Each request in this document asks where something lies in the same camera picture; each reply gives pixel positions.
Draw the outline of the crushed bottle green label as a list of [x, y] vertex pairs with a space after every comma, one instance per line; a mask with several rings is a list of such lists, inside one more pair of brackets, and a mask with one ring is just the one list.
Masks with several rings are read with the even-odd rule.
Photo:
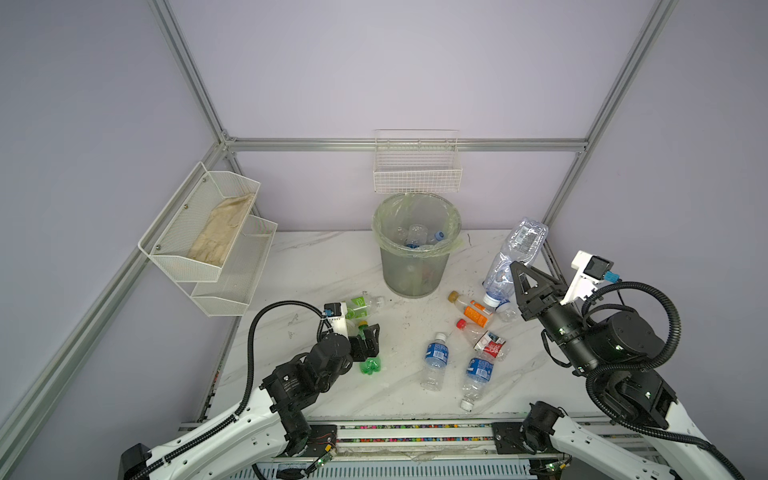
[[356, 297], [345, 301], [347, 313], [345, 318], [348, 320], [363, 319], [377, 313], [385, 303], [383, 296], [372, 296], [364, 291]]

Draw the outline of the clear crushed bottle purple print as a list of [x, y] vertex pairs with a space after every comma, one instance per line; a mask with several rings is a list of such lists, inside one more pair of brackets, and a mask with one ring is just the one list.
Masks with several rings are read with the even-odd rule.
[[530, 266], [540, 252], [549, 227], [524, 217], [506, 237], [482, 282], [483, 301], [493, 308], [514, 297], [514, 281], [510, 269], [513, 262]]

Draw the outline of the clear cup container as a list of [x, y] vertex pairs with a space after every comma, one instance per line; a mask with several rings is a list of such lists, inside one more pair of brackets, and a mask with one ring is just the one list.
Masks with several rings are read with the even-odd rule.
[[410, 249], [416, 249], [425, 246], [429, 239], [429, 229], [422, 224], [412, 224], [409, 226], [404, 241], [404, 246]]

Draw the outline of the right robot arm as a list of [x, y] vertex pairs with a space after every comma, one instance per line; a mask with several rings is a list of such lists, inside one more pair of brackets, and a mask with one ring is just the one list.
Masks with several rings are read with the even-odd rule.
[[[613, 263], [579, 252], [571, 284], [520, 261], [510, 264], [524, 320], [542, 326], [545, 346], [565, 355], [561, 367], [585, 381], [590, 400], [616, 424], [654, 442], [680, 479], [740, 479], [742, 473], [691, 422], [674, 389], [659, 374], [679, 346], [682, 322], [672, 300], [642, 282], [623, 281]], [[605, 295], [634, 290], [652, 297], [668, 321], [660, 338], [638, 311]]]

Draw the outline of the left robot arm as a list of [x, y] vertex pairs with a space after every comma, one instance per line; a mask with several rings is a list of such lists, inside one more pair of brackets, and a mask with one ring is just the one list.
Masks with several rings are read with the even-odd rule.
[[222, 414], [163, 445], [136, 444], [120, 458], [121, 479], [225, 479], [260, 461], [293, 457], [306, 450], [312, 428], [303, 411], [328, 392], [355, 363], [379, 354], [380, 327], [347, 331], [346, 306], [322, 309], [299, 300], [264, 307], [254, 317], [248, 341], [253, 343], [261, 319], [281, 307], [301, 307], [319, 319], [316, 343], [278, 365], [263, 380], [255, 376], [256, 349], [247, 354], [242, 399]]

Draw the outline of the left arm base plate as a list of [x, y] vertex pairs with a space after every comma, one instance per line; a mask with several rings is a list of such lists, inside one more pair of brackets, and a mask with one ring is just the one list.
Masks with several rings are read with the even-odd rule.
[[326, 452], [328, 446], [334, 446], [338, 437], [338, 426], [335, 424], [311, 424], [309, 438], [305, 448], [298, 457], [316, 458]]

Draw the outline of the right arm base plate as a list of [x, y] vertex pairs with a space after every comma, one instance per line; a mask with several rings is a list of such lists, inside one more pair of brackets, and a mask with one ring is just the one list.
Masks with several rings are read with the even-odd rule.
[[498, 455], [534, 453], [526, 445], [522, 422], [494, 422], [491, 430]]

